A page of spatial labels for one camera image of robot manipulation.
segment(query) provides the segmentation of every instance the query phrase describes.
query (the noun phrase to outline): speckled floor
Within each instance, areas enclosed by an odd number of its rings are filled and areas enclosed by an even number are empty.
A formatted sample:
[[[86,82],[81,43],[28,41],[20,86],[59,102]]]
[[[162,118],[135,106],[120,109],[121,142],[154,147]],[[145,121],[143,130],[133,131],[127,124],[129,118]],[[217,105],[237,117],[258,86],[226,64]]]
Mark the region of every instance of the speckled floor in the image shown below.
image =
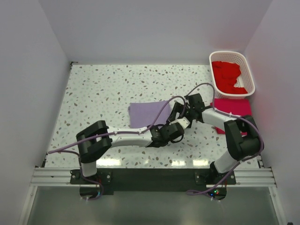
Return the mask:
[[[105,120],[109,126],[128,128],[128,106],[131,102],[184,96],[204,82],[211,83],[209,66],[73,65],[49,150],[75,142],[79,131],[98,120]],[[208,105],[212,98],[211,87],[202,86],[197,91]],[[97,166],[207,168],[225,151],[225,135],[218,135],[211,125],[193,123],[180,143],[159,149],[136,146],[112,148],[97,161]],[[48,155],[45,164],[45,167],[77,166],[77,158],[67,153]],[[258,163],[252,159],[239,167],[258,168]]]

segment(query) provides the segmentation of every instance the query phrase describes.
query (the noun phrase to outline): black joint housing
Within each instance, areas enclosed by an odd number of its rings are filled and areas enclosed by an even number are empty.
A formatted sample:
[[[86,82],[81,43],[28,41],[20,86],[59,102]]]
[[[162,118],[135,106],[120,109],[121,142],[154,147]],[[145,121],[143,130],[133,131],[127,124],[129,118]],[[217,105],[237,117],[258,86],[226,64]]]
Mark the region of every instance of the black joint housing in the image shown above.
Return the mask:
[[[76,135],[77,141],[83,140],[95,135],[101,135],[107,133],[108,126],[104,120],[99,120],[96,123],[85,128],[83,131]],[[104,136],[100,141],[92,139],[85,141],[78,145],[80,159],[82,163],[95,162],[112,146],[112,140],[109,136]]]
[[[184,108],[183,104],[181,104],[179,102],[175,102],[173,109],[171,111],[171,114],[168,117],[166,122],[169,124],[170,122],[173,122],[174,120],[176,120],[177,113],[182,113],[183,108]]]
[[[210,164],[210,170],[209,173],[207,174],[207,176],[204,178],[205,182],[207,183],[212,183],[214,181],[214,179],[219,175],[216,167],[215,167],[215,162],[212,162]]]
[[[150,145],[147,146],[147,148],[159,148],[164,147],[168,144],[168,141],[163,139],[158,126],[153,126],[150,129],[150,132],[152,135],[152,142]]]
[[[252,116],[243,116],[243,118],[256,127]],[[259,151],[261,143],[258,134],[248,123],[242,120],[229,120],[224,123],[224,128],[229,154],[235,160],[240,161]],[[241,132],[247,132],[247,135],[242,136]]]
[[[163,126],[160,129],[161,136],[164,140],[174,140],[184,134],[184,129],[179,123]]]
[[[190,122],[188,128],[191,128],[193,120],[203,123],[202,112],[211,108],[211,106],[205,106],[200,94],[188,95],[185,98],[188,100],[188,108],[184,113],[184,117]]]
[[[81,197],[86,197],[90,195],[89,199],[93,199],[97,197],[98,191],[96,188],[93,187],[80,187],[79,194]]]

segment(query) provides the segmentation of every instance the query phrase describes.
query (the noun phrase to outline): plastic basket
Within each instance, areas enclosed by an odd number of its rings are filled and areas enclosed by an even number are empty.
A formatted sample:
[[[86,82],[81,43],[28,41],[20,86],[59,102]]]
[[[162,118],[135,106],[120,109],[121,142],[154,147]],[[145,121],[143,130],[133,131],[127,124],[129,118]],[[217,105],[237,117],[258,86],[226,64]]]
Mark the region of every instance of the plastic basket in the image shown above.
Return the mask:
[[[228,94],[220,91],[216,85],[214,71],[212,69],[211,63],[214,61],[231,62],[238,64],[240,66],[241,75],[238,77],[235,87],[245,88],[248,94]],[[216,88],[217,98],[242,99],[254,93],[255,85],[251,75],[251,71],[249,69],[249,65],[245,56],[243,56],[242,54],[230,51],[213,52],[212,54],[210,54],[210,69],[212,74],[213,85]]]

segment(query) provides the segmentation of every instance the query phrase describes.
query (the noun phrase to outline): black mounting plate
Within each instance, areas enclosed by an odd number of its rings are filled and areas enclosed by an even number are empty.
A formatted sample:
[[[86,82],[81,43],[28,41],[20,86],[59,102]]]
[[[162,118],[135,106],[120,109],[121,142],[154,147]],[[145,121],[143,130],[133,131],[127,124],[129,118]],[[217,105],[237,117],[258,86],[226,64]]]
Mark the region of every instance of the black mounting plate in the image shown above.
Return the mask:
[[[206,190],[206,185],[216,184],[223,176],[212,183],[205,183],[204,177],[209,169],[123,169],[98,168],[97,177],[105,188],[104,195],[114,191],[161,191],[185,192],[187,190]],[[234,173],[227,179],[227,185],[236,184]],[[71,170],[70,184],[89,184],[83,180],[80,170]]]

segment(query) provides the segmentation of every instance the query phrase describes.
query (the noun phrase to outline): wire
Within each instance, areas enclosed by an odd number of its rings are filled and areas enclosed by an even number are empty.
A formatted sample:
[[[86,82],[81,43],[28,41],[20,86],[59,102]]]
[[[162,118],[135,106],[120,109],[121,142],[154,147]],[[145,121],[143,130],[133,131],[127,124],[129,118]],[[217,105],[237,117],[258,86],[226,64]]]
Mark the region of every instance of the wire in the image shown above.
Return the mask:
[[[216,90],[215,90],[215,87],[210,84],[210,83],[201,83],[199,85],[197,85],[196,87],[194,87],[186,96],[189,96],[196,88],[202,86],[202,85],[208,85],[208,86],[211,86],[212,87],[212,108],[215,109],[215,97],[216,97]]]
[[[147,132],[148,130],[150,130],[150,129],[154,126],[154,124],[155,124],[155,122],[158,120],[158,118],[159,118],[161,112],[162,112],[162,111],[164,110],[164,108],[165,108],[165,107],[166,107],[173,99],[175,99],[175,98],[181,98],[181,99],[183,100],[183,110],[182,110],[182,112],[181,112],[181,114],[180,114],[180,116],[183,116],[183,114],[184,114],[184,112],[185,112],[185,109],[186,109],[186,102],[185,102],[185,99],[184,99],[184,97],[182,97],[182,96],[173,96],[173,97],[170,98],[168,101],[166,101],[166,103],[163,105],[163,107],[162,107],[162,108],[160,109],[160,111],[158,112],[158,114],[157,114],[156,118],[154,119],[154,121],[153,121],[153,122],[152,122],[145,130],[141,131],[141,134]],[[76,146],[76,145],[79,145],[79,144],[81,144],[81,143],[83,143],[83,142],[86,142],[86,141],[89,141],[89,140],[93,140],[93,139],[96,139],[96,138],[99,138],[99,137],[105,137],[105,136],[115,135],[115,134],[139,134],[139,133],[140,133],[140,132],[138,132],[138,131],[118,131],[118,132],[116,132],[116,133],[115,133],[115,132],[110,132],[110,133],[101,134],[101,135],[94,135],[94,136],[92,136],[92,137],[84,138],[84,139],[82,139],[82,140],[80,140],[80,141],[77,141],[77,142],[75,142],[75,143],[73,143],[73,144],[69,144],[69,145],[67,145],[67,146],[65,146],[65,147],[61,147],[61,148],[56,149],[56,150],[48,151],[48,153],[49,153],[49,154],[53,154],[53,153],[55,153],[55,152],[61,152],[61,151],[65,150],[65,149],[71,148],[71,147]]]
[[[83,170],[82,170],[82,168],[81,168],[81,161],[80,161],[80,155],[79,155],[79,153],[77,153],[77,152],[75,152],[75,151],[68,151],[68,150],[62,150],[62,151],[60,151],[60,152],[72,153],[72,154],[77,155],[77,156],[78,156],[78,162],[79,162],[79,168],[80,168],[80,175],[81,175],[81,177],[82,177],[84,180],[86,180],[87,182],[96,184],[96,186],[97,186],[97,185],[100,186],[100,192],[98,192],[98,195],[97,195],[95,198],[87,198],[87,200],[90,201],[90,200],[96,200],[96,199],[100,198],[100,197],[103,195],[103,193],[104,193],[104,187],[103,187],[103,185],[102,185],[100,182],[97,182],[97,181],[94,181],[94,180],[90,180],[90,179],[84,177],[84,175],[83,175]]]
[[[181,98],[181,99],[183,100],[183,110],[182,110],[180,116],[182,116],[182,115],[184,114],[185,109],[186,109],[186,101],[185,101],[184,97],[182,97],[182,96],[174,96],[174,97],[170,98],[168,101],[166,101],[166,103],[163,105],[163,107],[162,107],[162,108],[160,109],[160,111],[158,112],[158,114],[157,114],[156,118],[154,119],[154,121],[147,127],[147,129],[145,129],[145,130],[143,130],[143,131],[141,132],[142,134],[145,133],[145,132],[147,132],[148,130],[150,130],[150,129],[154,126],[155,122],[158,120],[158,117],[160,116],[160,114],[161,114],[161,112],[163,111],[163,109],[164,109],[164,108],[165,108],[165,107],[166,107],[173,99],[175,99],[175,98]],[[116,133],[117,133],[117,134],[139,134],[140,132],[135,132],[135,131],[119,131],[119,132],[116,132]],[[88,198],[88,200],[96,200],[96,199],[100,198],[100,197],[103,195],[104,187],[103,187],[103,185],[102,185],[100,182],[97,182],[97,181],[94,181],[94,180],[90,180],[90,179],[84,177],[83,172],[82,172],[82,167],[81,167],[80,154],[77,153],[77,152],[75,152],[75,151],[69,151],[69,150],[66,150],[66,149],[71,148],[71,147],[76,146],[76,145],[79,145],[79,144],[81,144],[81,143],[83,143],[83,142],[86,142],[86,141],[89,141],[89,140],[93,140],[93,139],[96,139],[96,138],[99,138],[99,137],[108,136],[108,135],[114,135],[114,134],[115,134],[114,132],[110,132],[110,133],[106,133],[106,134],[95,135],[95,136],[88,137],[88,138],[82,139],[82,140],[80,140],[80,141],[77,141],[77,142],[75,142],[75,143],[73,143],[73,144],[69,144],[69,145],[67,145],[67,146],[65,146],[65,147],[62,147],[62,148],[59,148],[59,149],[56,149],[56,150],[48,151],[49,154],[53,154],[53,153],[56,153],[56,152],[65,152],[65,153],[72,153],[72,154],[75,154],[75,155],[78,156],[78,162],[79,162],[79,167],[80,167],[80,174],[81,174],[81,177],[82,177],[84,180],[86,180],[86,181],[88,181],[88,182],[90,182],[90,183],[99,185],[100,188],[101,188],[101,190],[102,190],[102,191],[100,191],[100,193],[97,195],[97,197],[95,197],[95,198]]]
[[[225,115],[225,116],[231,116],[231,117],[236,118],[236,119],[238,119],[238,120],[242,120],[243,122],[249,124],[249,125],[254,129],[254,131],[258,134],[258,139],[259,139],[260,144],[261,144],[259,151],[258,151],[256,154],[254,154],[253,156],[250,156],[250,157],[248,157],[248,158],[243,159],[242,162],[245,162],[245,161],[247,161],[247,160],[249,160],[249,159],[255,158],[256,156],[258,156],[259,154],[261,154],[261,152],[263,151],[263,148],[264,148],[264,142],[263,142],[263,138],[262,138],[261,133],[258,131],[258,129],[256,128],[256,126],[254,126],[254,124],[252,124],[250,121],[248,121],[248,120],[246,120],[246,119],[244,119],[244,118],[242,118],[242,117],[240,117],[240,116],[232,115],[232,114],[229,114],[229,113],[226,113],[226,112],[223,112],[223,111],[218,110],[218,109],[215,107],[216,90],[215,90],[215,87],[214,87],[214,86],[212,86],[210,83],[201,83],[201,84],[197,85],[196,87],[194,87],[187,95],[189,95],[190,93],[192,93],[192,91],[195,90],[197,87],[199,87],[199,86],[201,86],[201,85],[204,85],[204,84],[207,84],[207,85],[209,85],[209,86],[211,86],[211,87],[213,88],[212,108],[213,108],[216,112],[218,112],[218,113],[220,113],[220,114],[222,114],[222,115]],[[205,190],[205,191],[188,190],[188,191],[186,191],[186,194],[187,194],[187,195],[203,195],[203,194],[206,194],[206,193],[212,191],[212,190],[215,189],[218,185],[220,185],[221,183],[223,183],[223,182],[227,179],[227,177],[229,177],[230,174],[231,174],[231,173],[235,170],[235,168],[238,167],[239,165],[240,165],[240,162],[238,162],[238,163],[237,163],[230,171],[228,171],[227,174],[226,174],[226,175],[225,175],[225,176],[224,176],[217,184],[215,184],[213,187],[211,187],[211,188],[209,188],[209,189],[207,189],[207,190]]]
[[[188,96],[189,94],[191,94],[196,88],[198,88],[198,87],[200,87],[200,86],[202,86],[202,85],[205,85],[205,84],[206,84],[206,85],[209,85],[209,86],[211,86],[211,87],[213,88],[212,108],[213,108],[216,112],[218,112],[218,113],[220,113],[220,114],[223,114],[223,115],[226,115],[226,116],[231,116],[231,117],[233,117],[233,118],[236,118],[236,119],[239,119],[239,120],[242,120],[242,121],[248,123],[248,124],[255,130],[255,132],[258,134],[258,137],[259,137],[259,140],[260,140],[260,143],[261,143],[260,150],[258,151],[258,153],[254,154],[253,156],[250,156],[250,157],[248,157],[248,158],[246,158],[246,159],[243,159],[242,161],[245,162],[245,161],[247,161],[247,160],[249,160],[249,159],[252,159],[252,158],[255,158],[256,156],[258,156],[258,155],[262,152],[263,147],[264,147],[263,138],[262,138],[260,132],[258,131],[258,129],[256,128],[256,126],[254,126],[254,125],[253,125],[251,122],[249,122],[248,120],[246,120],[246,119],[244,119],[244,118],[242,118],[242,117],[240,117],[240,116],[237,116],[237,115],[231,115],[231,114],[228,114],[228,113],[226,113],[226,112],[223,112],[223,111],[220,111],[220,110],[216,109],[216,108],[215,108],[215,96],[216,96],[216,91],[215,91],[215,88],[214,88],[213,85],[211,85],[210,83],[201,83],[201,84],[197,85],[196,87],[194,87],[194,88],[187,94],[187,96]],[[186,109],[186,102],[185,102],[185,99],[184,99],[182,96],[174,96],[174,97],[170,98],[168,101],[166,101],[166,103],[163,105],[163,107],[161,108],[161,110],[160,110],[159,113],[157,114],[156,118],[154,119],[153,123],[150,124],[145,130],[143,130],[143,131],[141,132],[142,134],[145,133],[145,132],[147,132],[148,130],[150,130],[150,129],[154,126],[155,122],[157,121],[157,119],[158,119],[158,117],[160,116],[160,114],[161,114],[161,112],[163,111],[163,109],[168,105],[168,103],[169,103],[170,101],[172,101],[172,100],[175,99],[175,98],[181,98],[181,99],[183,100],[183,110],[182,110],[182,112],[181,112],[181,114],[180,114],[180,116],[183,116],[183,114],[184,114],[184,112],[185,112],[185,109]],[[139,134],[139,132],[135,132],[135,131],[119,131],[119,132],[116,132],[116,133],[117,133],[117,134]],[[49,151],[48,153],[49,153],[49,154],[52,154],[52,153],[55,153],[55,152],[68,152],[68,153],[76,153],[76,155],[78,155],[78,156],[80,157],[80,155],[79,155],[77,152],[73,152],[73,151],[65,151],[65,149],[71,148],[71,147],[73,147],[73,146],[75,146],[75,145],[79,145],[79,144],[81,144],[81,143],[83,143],[83,142],[85,142],[85,141],[93,140],[93,139],[96,139],[96,138],[99,138],[99,137],[108,136],[108,135],[114,135],[114,134],[116,134],[116,133],[110,132],[110,133],[106,133],[106,134],[101,134],[101,135],[95,135],[95,136],[92,136],[92,137],[88,137],[88,138],[82,139],[82,140],[80,140],[80,141],[78,141],[78,142],[75,142],[75,143],[73,143],[73,144],[67,145],[67,146],[65,146],[65,147],[62,147],[62,148],[59,148],[59,149],[56,149],[56,150]],[[227,178],[228,176],[230,176],[230,174],[234,171],[234,169],[235,169],[238,165],[240,165],[240,162],[238,162],[238,163],[237,163],[230,171],[228,171],[227,174],[226,174],[226,175],[225,175],[225,176],[224,176],[217,184],[215,184],[213,187],[211,187],[211,188],[209,188],[209,189],[207,189],[207,190],[205,190],[205,191],[188,190],[188,191],[186,191],[186,194],[187,194],[187,195],[202,195],[202,194],[208,193],[209,191],[212,191],[212,190],[215,189],[218,185],[220,185],[222,182],[224,182],[224,181],[226,180],[226,178]],[[83,177],[83,178],[84,178],[86,181],[89,181],[89,182],[91,182],[91,183],[95,183],[95,184],[101,185],[99,182],[92,181],[92,180],[88,180],[88,179],[85,178],[85,177]]]
[[[224,208],[224,206],[223,206],[223,203],[221,202],[221,201],[218,201],[218,204],[220,204],[220,206],[221,206],[221,209],[222,209],[222,217],[223,217],[223,219],[222,219],[222,223],[221,223],[221,225],[223,225],[223,224],[225,224],[225,217],[226,217],[226,214],[225,214],[225,208]]]

